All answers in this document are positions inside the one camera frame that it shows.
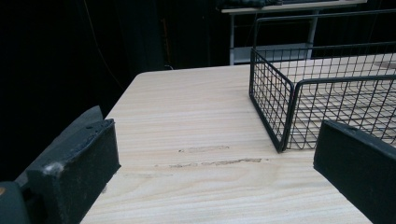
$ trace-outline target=wire mesh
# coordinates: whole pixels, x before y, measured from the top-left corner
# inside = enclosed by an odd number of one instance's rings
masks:
[[[395,145],[396,42],[252,50],[250,97],[278,151],[315,148],[324,119]]]

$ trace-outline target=wooden table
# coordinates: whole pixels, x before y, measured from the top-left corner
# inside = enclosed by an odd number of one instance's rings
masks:
[[[282,6],[269,6],[262,8],[231,8],[223,9],[222,13],[230,15],[230,65],[236,63],[248,63],[250,62],[250,49],[251,46],[247,47],[236,47],[234,45],[235,39],[235,16],[246,15],[246,14],[263,14],[263,13],[274,13],[274,12],[290,12],[290,11],[312,11],[312,14],[318,15],[320,10],[337,7],[355,7],[357,4],[367,3],[367,0],[338,0],[330,2],[316,2],[316,3],[300,3],[300,4],[286,4]],[[290,49],[290,48],[307,48],[312,47],[314,44],[315,32],[317,29],[318,19],[314,18],[310,22],[310,28],[306,43],[291,43],[286,45],[277,46],[259,46],[258,49]]]
[[[313,169],[313,150],[276,153],[248,76],[137,76],[108,115],[122,167],[82,223],[369,223]]]

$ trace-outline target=white shelf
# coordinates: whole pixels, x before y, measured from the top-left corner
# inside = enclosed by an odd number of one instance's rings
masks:
[[[268,49],[306,49],[309,48],[309,44],[307,43],[298,43],[298,44],[285,44],[285,45],[268,45],[268,46],[258,46],[257,50],[268,50]],[[250,51],[252,47],[242,47],[242,48],[234,48],[233,56],[234,63],[250,63]],[[301,51],[300,54],[297,54],[296,51],[292,52],[290,56],[291,59],[303,59],[304,56],[307,55],[304,51]],[[274,61],[280,60],[280,55],[275,55],[274,57],[270,55],[270,59],[274,59]]]
[[[234,9],[223,9],[222,13],[228,13],[231,16],[230,25],[230,65],[236,63],[248,63],[250,62],[250,50],[251,47],[235,48],[234,47],[234,18],[237,15],[252,14],[252,13],[270,13],[270,12],[285,12],[285,11],[303,11],[303,10],[313,10],[314,14],[325,8],[336,8],[336,7],[355,7],[357,4],[367,3],[367,0],[338,0],[331,2],[317,2],[317,3],[301,3],[301,4],[287,4],[284,6],[269,6],[263,8],[234,8]],[[317,26],[318,18],[313,18],[310,22],[308,43],[314,42],[315,31]],[[277,46],[277,48],[292,48],[295,46],[284,45]]]

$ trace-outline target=black foam block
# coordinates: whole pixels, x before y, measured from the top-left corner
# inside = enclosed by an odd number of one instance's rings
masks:
[[[107,119],[54,146],[26,174],[44,200],[46,223],[79,223],[119,168],[114,121]]]
[[[324,120],[314,168],[374,223],[396,223],[396,148]]]

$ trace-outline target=scratch mark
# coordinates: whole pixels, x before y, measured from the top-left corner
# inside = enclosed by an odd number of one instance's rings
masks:
[[[158,178],[158,177],[165,177],[171,176],[169,174],[126,174],[124,177],[128,178]]]
[[[185,149],[181,149],[178,152],[189,152],[189,153],[198,153],[198,152],[207,152],[207,151],[213,151],[213,150],[223,150],[223,149],[228,149],[230,147],[227,146],[216,146],[216,147],[189,147]]]
[[[239,162],[261,162],[262,159],[243,159],[243,160],[237,160],[237,161],[213,161],[213,162],[203,162],[202,165],[228,165],[228,164],[234,164],[234,163],[239,163]]]
[[[201,162],[200,164],[198,163],[188,163],[188,164],[177,164],[177,165],[169,165],[170,168],[183,168],[183,167],[192,167],[192,166],[209,166],[209,165],[228,165],[228,164],[234,164],[234,163],[239,163],[239,162],[261,162],[262,159],[242,159],[242,160],[237,160],[237,161],[212,161],[212,162]]]

